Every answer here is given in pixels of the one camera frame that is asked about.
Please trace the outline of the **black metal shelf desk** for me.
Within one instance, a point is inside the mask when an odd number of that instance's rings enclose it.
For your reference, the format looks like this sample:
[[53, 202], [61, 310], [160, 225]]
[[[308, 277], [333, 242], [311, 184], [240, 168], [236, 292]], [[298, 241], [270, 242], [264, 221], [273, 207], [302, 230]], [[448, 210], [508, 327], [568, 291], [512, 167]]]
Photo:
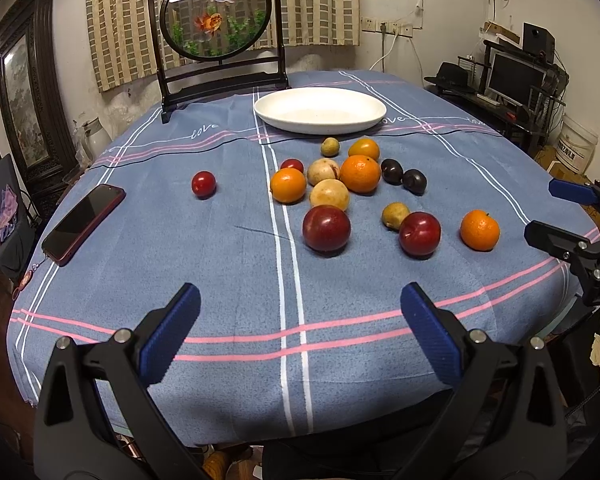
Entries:
[[[486, 40], [482, 61], [460, 56], [443, 62], [434, 76], [424, 79], [427, 89], [472, 117], [484, 122], [530, 156], [548, 142], [554, 120], [564, 110], [569, 75], [560, 64], [548, 64], [512, 44]], [[486, 90], [495, 52], [504, 52], [546, 70], [542, 87], [532, 91], [528, 106], [518, 106]]]

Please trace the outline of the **orange tangerine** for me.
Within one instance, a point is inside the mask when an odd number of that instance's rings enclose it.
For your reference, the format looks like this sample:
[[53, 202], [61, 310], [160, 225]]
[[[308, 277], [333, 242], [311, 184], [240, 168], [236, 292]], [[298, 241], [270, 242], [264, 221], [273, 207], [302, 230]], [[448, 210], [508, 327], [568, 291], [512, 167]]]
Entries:
[[460, 224], [460, 238], [477, 252], [490, 252], [500, 239], [500, 226], [490, 214], [483, 210], [472, 210]]

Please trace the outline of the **white oval plate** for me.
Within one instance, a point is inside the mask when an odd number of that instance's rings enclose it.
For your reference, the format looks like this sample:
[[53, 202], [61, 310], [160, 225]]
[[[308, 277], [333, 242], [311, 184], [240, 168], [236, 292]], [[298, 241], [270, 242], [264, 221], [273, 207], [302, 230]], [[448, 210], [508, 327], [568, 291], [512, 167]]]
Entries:
[[377, 126], [387, 107], [366, 93], [327, 87], [279, 90], [253, 104], [267, 125], [308, 136], [340, 136]]

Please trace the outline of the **red smartphone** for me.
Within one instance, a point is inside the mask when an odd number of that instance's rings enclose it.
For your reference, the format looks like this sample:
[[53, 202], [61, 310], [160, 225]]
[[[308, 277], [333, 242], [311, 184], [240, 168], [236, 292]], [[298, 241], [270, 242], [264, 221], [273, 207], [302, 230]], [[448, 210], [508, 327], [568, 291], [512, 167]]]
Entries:
[[123, 188], [110, 184], [95, 186], [44, 238], [43, 254], [58, 266], [65, 266], [125, 196]]

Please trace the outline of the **red tomato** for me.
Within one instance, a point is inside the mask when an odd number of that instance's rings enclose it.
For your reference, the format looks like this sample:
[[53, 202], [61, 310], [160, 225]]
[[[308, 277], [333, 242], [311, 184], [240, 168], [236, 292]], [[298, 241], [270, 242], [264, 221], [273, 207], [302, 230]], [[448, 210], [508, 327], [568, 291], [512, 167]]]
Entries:
[[212, 196], [216, 191], [216, 179], [210, 171], [198, 171], [190, 182], [193, 194], [200, 200]]
[[298, 170], [302, 174], [304, 173], [304, 166], [302, 164], [302, 161], [299, 160], [299, 159], [296, 159], [296, 158], [285, 159], [280, 164], [280, 168], [282, 168], [282, 169], [294, 169], [294, 170]]

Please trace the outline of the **dark purple plum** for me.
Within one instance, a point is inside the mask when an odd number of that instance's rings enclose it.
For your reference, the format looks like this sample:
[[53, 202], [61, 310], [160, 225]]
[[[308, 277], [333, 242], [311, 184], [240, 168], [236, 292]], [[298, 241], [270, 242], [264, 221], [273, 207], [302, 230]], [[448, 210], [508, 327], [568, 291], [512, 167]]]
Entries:
[[417, 169], [406, 170], [402, 176], [402, 185], [408, 191], [417, 196], [423, 196], [427, 188], [426, 176]]
[[380, 164], [382, 178], [391, 185], [401, 185], [403, 168], [397, 160], [386, 158]]

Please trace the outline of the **black speaker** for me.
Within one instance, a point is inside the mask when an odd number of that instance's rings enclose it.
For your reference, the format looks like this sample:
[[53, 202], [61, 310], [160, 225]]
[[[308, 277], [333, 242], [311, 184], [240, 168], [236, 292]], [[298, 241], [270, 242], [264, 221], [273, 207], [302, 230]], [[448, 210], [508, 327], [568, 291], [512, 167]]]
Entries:
[[555, 38], [545, 28], [524, 23], [522, 50], [548, 64], [554, 63]]

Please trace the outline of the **blue striped tablecloth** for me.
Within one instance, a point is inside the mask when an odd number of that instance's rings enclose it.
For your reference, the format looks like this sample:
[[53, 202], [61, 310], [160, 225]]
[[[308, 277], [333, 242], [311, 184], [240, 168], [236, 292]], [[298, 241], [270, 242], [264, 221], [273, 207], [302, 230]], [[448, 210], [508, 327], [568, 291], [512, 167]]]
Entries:
[[[6, 334], [23, 400], [38, 402], [58, 337], [105, 340], [192, 283], [199, 318], [150, 390], [183, 442], [345, 427], [440, 389], [400, 311], [406, 284], [503, 342], [539, 332], [578, 292], [565, 264], [527, 245], [524, 227], [539, 220], [591, 240], [600, 232], [580, 206], [550, 196], [548, 173], [514, 144], [388, 74], [309, 72], [290, 83], [380, 99], [387, 114], [370, 135], [382, 157], [426, 176], [425, 194], [381, 183], [372, 195], [353, 195], [350, 240], [326, 258], [302, 236], [309, 203], [282, 205], [270, 193], [285, 159], [314, 162], [320, 144], [265, 125], [253, 110], [260, 90], [190, 104], [166, 124], [150, 110], [76, 182], [55, 218], [99, 184], [123, 188], [123, 202], [65, 266], [32, 256], [34, 273]], [[190, 182], [204, 170], [216, 191], [200, 200]], [[437, 218], [432, 255], [407, 255], [400, 230], [381, 222], [394, 202]], [[476, 209], [500, 226], [490, 252], [460, 238], [463, 218]]]

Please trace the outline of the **beige passion fruit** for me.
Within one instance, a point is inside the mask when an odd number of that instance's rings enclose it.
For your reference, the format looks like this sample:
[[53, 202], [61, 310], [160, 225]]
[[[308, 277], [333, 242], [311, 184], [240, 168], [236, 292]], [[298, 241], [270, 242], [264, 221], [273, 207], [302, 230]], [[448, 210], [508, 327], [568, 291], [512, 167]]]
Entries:
[[346, 211], [349, 203], [349, 190], [337, 179], [325, 179], [317, 182], [310, 193], [310, 204], [312, 207], [325, 205]]
[[314, 160], [306, 170], [306, 178], [310, 185], [315, 186], [324, 180], [338, 180], [340, 176], [339, 165], [330, 158]]

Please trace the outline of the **small green-yellow fruit top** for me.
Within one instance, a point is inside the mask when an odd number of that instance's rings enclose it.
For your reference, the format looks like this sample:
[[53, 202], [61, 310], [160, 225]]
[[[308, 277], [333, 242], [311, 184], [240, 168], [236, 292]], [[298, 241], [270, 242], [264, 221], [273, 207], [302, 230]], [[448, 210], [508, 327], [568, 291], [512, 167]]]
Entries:
[[321, 144], [323, 157], [335, 157], [339, 154], [340, 143], [336, 138], [327, 138]]

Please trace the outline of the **round goldfish screen on stand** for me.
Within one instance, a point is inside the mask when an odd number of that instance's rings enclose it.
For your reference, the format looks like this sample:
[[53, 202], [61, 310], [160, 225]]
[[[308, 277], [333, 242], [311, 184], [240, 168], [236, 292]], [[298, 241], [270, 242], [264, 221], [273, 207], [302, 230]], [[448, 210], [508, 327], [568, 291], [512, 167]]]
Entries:
[[190, 103], [288, 87], [282, 0], [147, 0], [161, 121]]

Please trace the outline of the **large orange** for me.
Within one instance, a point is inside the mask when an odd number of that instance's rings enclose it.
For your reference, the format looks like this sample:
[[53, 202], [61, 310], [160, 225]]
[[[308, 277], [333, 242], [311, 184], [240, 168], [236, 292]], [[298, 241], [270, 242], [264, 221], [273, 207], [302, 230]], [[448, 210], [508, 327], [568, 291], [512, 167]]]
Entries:
[[349, 156], [340, 167], [340, 181], [351, 192], [373, 193], [381, 178], [378, 162], [366, 155]]

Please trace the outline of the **small yellow-orange tomato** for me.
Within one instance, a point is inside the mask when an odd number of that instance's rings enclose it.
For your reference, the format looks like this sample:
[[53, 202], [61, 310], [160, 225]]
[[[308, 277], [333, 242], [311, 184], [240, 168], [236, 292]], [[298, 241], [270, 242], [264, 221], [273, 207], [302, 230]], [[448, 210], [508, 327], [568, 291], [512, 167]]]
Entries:
[[373, 160], [380, 157], [379, 145], [371, 138], [361, 138], [356, 140], [348, 149], [349, 156], [366, 156]]

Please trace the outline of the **wall power strip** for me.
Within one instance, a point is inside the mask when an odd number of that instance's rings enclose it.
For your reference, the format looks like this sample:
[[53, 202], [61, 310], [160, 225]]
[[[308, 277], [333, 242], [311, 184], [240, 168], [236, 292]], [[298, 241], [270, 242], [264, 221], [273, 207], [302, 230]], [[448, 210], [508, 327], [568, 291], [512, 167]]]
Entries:
[[361, 18], [362, 32], [378, 32], [378, 34], [398, 35], [408, 39], [413, 38], [413, 25], [404, 21], [383, 21], [378, 18]]

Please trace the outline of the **beige checked curtain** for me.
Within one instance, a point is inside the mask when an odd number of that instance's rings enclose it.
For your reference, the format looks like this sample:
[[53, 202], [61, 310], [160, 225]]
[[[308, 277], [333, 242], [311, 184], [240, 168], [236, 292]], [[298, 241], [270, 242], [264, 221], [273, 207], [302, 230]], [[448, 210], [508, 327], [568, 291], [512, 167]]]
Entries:
[[[99, 92], [157, 73], [148, 0], [85, 0], [88, 43]], [[360, 44], [360, 0], [282, 0], [287, 47]]]

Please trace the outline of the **white kettle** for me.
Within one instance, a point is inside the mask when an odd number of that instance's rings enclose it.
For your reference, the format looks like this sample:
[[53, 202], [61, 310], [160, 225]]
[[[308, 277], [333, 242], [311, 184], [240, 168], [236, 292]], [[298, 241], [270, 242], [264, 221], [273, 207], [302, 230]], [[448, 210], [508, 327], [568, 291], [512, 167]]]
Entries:
[[80, 127], [80, 135], [83, 148], [91, 160], [98, 159], [112, 142], [108, 131], [98, 117], [84, 122]]

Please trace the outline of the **computer monitor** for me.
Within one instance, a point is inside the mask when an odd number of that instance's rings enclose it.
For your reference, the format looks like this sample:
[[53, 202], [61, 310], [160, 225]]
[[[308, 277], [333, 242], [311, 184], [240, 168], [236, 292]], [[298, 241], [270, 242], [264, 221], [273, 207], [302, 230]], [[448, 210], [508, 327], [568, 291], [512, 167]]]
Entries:
[[518, 106], [528, 106], [532, 91], [542, 87], [544, 68], [504, 52], [495, 52], [486, 83], [486, 90]]

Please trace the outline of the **white plastic bucket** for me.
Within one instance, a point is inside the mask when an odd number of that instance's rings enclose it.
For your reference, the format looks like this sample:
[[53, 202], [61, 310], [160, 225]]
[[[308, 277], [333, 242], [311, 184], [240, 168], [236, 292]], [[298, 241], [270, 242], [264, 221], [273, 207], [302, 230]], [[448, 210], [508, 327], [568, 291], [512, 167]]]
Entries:
[[598, 135], [565, 115], [555, 148], [558, 160], [575, 174], [585, 174], [594, 157]]

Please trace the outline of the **large dark red plum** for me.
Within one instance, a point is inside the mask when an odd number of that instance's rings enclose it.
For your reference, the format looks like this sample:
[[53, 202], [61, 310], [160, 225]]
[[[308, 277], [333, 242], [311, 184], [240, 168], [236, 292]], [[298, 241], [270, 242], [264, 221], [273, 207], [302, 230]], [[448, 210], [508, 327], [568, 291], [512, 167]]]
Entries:
[[302, 236], [314, 252], [339, 252], [348, 244], [350, 235], [349, 217], [335, 206], [312, 207], [303, 218]]

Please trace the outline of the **dark framed painting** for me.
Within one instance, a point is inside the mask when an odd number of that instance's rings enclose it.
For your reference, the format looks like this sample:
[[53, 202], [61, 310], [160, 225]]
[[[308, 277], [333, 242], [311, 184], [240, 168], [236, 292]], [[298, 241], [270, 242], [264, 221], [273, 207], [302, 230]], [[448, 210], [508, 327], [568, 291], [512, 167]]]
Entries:
[[76, 169], [57, 80], [54, 0], [17, 0], [0, 21], [0, 107], [12, 157], [32, 197], [59, 195]]

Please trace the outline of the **small green-yellow fruit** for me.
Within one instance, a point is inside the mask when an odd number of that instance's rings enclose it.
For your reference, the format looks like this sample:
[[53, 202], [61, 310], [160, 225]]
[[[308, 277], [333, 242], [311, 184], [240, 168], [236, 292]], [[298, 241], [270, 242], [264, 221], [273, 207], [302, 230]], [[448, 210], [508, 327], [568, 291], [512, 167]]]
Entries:
[[394, 202], [385, 206], [381, 213], [381, 222], [387, 229], [398, 232], [409, 214], [410, 210], [404, 203]]
[[339, 154], [340, 143], [336, 138], [327, 138], [321, 144], [323, 157], [335, 157]]

